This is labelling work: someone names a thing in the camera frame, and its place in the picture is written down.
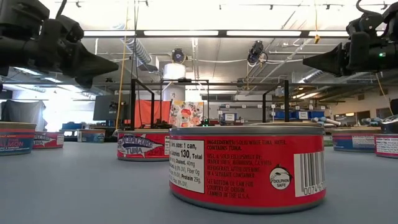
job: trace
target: barcode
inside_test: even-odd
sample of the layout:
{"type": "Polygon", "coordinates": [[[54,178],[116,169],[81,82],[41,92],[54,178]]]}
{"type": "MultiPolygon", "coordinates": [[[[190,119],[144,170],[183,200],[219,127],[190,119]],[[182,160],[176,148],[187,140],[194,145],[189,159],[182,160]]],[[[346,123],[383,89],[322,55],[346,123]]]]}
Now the barcode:
{"type": "Polygon", "coordinates": [[[294,154],[296,197],[312,195],[326,188],[323,152],[294,154]]]}

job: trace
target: gray tabletop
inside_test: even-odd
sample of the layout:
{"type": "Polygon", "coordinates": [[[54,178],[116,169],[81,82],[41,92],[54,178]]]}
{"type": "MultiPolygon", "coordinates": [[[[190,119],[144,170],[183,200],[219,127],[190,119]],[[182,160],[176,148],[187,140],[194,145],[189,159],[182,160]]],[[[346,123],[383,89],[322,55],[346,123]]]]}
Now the gray tabletop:
{"type": "Polygon", "coordinates": [[[187,204],[169,192],[168,162],[116,159],[116,144],[0,157],[0,223],[398,223],[398,159],[326,149],[319,207],[241,215],[187,204]]]}

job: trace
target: red label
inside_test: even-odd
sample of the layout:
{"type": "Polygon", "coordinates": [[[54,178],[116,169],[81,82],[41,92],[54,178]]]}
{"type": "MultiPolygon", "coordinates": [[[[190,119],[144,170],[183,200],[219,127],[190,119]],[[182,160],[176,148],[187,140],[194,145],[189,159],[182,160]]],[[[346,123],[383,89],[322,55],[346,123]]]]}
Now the red label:
{"type": "Polygon", "coordinates": [[[377,135],[374,137],[376,154],[398,156],[398,136],[377,135]]]}
{"type": "Polygon", "coordinates": [[[62,133],[36,132],[34,149],[51,149],[63,147],[65,136],[62,133]]]}
{"type": "Polygon", "coordinates": [[[126,158],[169,158],[165,153],[165,138],[168,133],[118,135],[118,157],[126,158]]]}
{"type": "Polygon", "coordinates": [[[171,136],[170,188],[220,205],[286,207],[323,198],[323,136],[171,136]]]}

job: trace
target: can lid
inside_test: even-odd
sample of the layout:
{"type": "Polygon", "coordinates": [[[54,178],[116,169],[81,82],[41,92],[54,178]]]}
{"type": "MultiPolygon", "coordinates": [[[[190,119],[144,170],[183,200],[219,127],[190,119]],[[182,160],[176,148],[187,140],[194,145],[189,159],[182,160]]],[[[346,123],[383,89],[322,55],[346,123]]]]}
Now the can lid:
{"type": "Polygon", "coordinates": [[[334,133],[381,133],[381,128],[341,128],[330,130],[334,133]]]}
{"type": "Polygon", "coordinates": [[[302,122],[276,122],[276,123],[256,123],[250,124],[250,126],[306,126],[306,127],[322,127],[322,124],[318,123],[302,123],[302,122]]]}
{"type": "Polygon", "coordinates": [[[118,131],[118,133],[123,134],[165,134],[168,132],[168,129],[136,129],[134,131],[118,131]]]}
{"type": "Polygon", "coordinates": [[[35,129],[35,128],[36,124],[0,121],[0,129],[35,129]]]}
{"type": "Polygon", "coordinates": [[[212,127],[192,127],[192,128],[172,128],[171,135],[258,135],[258,134],[296,134],[313,135],[323,134],[325,131],[318,126],[298,126],[298,125],[280,125],[280,126],[212,126],[212,127]]]}

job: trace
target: tuna fish illustration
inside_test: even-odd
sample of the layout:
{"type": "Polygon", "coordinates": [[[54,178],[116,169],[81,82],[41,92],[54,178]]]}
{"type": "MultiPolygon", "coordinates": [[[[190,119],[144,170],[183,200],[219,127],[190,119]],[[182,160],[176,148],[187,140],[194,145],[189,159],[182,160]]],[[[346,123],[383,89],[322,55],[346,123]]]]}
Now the tuna fish illustration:
{"type": "Polygon", "coordinates": [[[45,146],[47,143],[54,141],[54,138],[50,138],[44,134],[35,134],[34,145],[35,146],[45,146]]]}
{"type": "Polygon", "coordinates": [[[118,150],[123,156],[140,154],[145,158],[145,153],[163,146],[163,144],[151,141],[146,138],[146,134],[142,136],[125,135],[118,141],[118,150]]]}

